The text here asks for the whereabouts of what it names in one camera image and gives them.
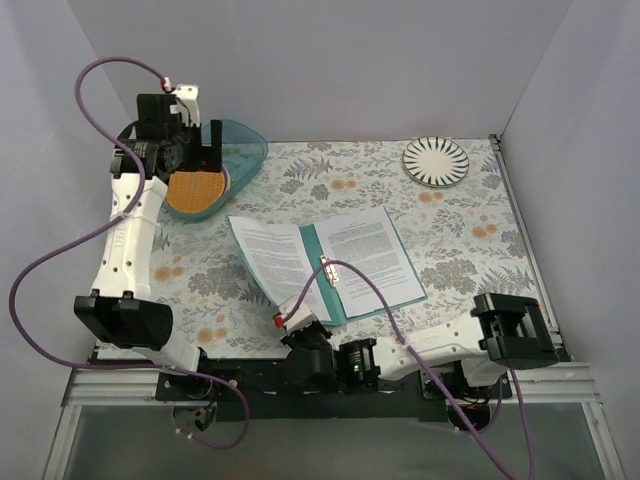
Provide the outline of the teal plastic folder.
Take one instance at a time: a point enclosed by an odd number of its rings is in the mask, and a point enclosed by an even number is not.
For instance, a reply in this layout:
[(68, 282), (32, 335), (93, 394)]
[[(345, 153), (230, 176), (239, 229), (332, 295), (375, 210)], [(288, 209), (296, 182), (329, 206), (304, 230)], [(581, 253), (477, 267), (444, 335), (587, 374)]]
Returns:
[[(321, 250), (318, 237), (316, 240), (309, 239), (306, 241), (306, 243), (313, 247), (317, 247)], [(321, 255), (324, 255), (322, 250), (319, 255), (319, 258), (317, 260), (313, 259), (311, 261), (313, 272), (316, 269), (318, 269), (320, 266), (322, 266), (320, 261)], [(330, 326), (340, 326), (351, 321), (369, 317), (369, 316), (361, 316), (361, 317), (356, 317), (352, 319), (348, 319), (346, 317), (342, 304), (340, 302), (339, 296), (337, 294), (336, 287), (333, 288), (329, 285), (325, 277), (324, 271), (320, 272), (317, 275), (314, 282), (311, 284), (309, 291), (305, 295), (303, 303), (307, 307), (309, 307), (309, 309), (313, 312), (313, 314), (316, 316), (318, 320)], [(403, 307), (410, 304), (412, 303), (407, 303), (397, 307), (391, 307), (391, 306), (389, 307), (398, 308), (398, 307)], [(370, 316), (373, 316), (381, 312), (382, 310), (383, 310), (383, 306), (380, 310), (373, 312), (373, 314)]]

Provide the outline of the metal folder clip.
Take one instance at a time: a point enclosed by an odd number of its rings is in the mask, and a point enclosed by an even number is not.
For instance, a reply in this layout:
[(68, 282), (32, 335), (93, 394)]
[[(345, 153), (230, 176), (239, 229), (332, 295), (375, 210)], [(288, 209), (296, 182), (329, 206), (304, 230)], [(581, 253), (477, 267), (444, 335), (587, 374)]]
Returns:
[(321, 261), (327, 282), (331, 287), (335, 288), (337, 283), (340, 280), (337, 266), (334, 264), (331, 264), (331, 259), (326, 255), (321, 255), (320, 261)]

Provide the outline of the printed paper sheet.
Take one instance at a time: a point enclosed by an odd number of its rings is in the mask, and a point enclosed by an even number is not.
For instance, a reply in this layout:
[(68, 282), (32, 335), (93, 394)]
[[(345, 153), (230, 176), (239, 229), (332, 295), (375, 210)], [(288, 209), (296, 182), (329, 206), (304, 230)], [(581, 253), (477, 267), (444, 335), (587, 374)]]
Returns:
[(230, 216), (231, 233), (256, 283), (274, 305), (296, 300), (310, 278), (321, 250), (306, 243), (316, 240), (311, 225), (266, 224)]
[(382, 308), (373, 283), (391, 307), (425, 297), (404, 246), (382, 206), (343, 214), (314, 224), (321, 250), (330, 260), (340, 260), (362, 272), (337, 265), (336, 291), (348, 319), (370, 316)]

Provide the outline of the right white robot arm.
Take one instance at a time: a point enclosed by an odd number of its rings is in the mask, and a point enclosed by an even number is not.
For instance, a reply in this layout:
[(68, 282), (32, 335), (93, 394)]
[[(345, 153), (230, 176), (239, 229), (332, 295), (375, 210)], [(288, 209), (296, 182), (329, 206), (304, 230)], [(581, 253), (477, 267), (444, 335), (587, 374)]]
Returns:
[(455, 320), (416, 331), (404, 342), (369, 338), (333, 347), (330, 333), (306, 308), (274, 321), (290, 351), (283, 362), (287, 382), (317, 391), (372, 390), (427, 368), (453, 366), (454, 389), (475, 397), (509, 369), (532, 370), (558, 363), (539, 303), (498, 293), (475, 296), (475, 307)]

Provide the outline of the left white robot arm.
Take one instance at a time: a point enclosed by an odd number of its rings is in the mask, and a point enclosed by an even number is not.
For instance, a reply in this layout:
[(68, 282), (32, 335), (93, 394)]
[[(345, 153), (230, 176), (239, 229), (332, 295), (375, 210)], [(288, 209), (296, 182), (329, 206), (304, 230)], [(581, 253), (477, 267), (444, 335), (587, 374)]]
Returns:
[(162, 206), (203, 214), (229, 184), (223, 125), (211, 121), (210, 141), (203, 142), (198, 96), (189, 84), (138, 96), (138, 118), (119, 135), (110, 166), (116, 224), (90, 294), (74, 301), (76, 316), (101, 342), (182, 370), (178, 387), (193, 400), (211, 392), (213, 377), (198, 366), (202, 351), (174, 328), (171, 308), (152, 301), (150, 262)]

